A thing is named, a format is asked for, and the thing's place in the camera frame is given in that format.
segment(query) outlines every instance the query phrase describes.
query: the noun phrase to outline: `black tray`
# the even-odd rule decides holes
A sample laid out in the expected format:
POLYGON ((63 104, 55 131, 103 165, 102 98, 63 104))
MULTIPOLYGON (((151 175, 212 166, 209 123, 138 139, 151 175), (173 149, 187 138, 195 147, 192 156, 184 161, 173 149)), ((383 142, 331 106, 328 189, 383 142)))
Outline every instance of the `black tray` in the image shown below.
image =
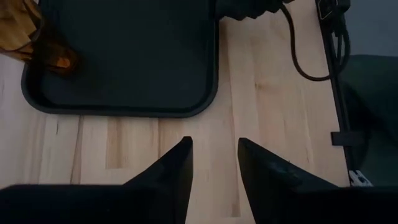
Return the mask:
POLYGON ((41 0, 82 57, 70 78, 25 66, 22 91, 53 114, 183 118, 218 86, 214 0, 41 0))

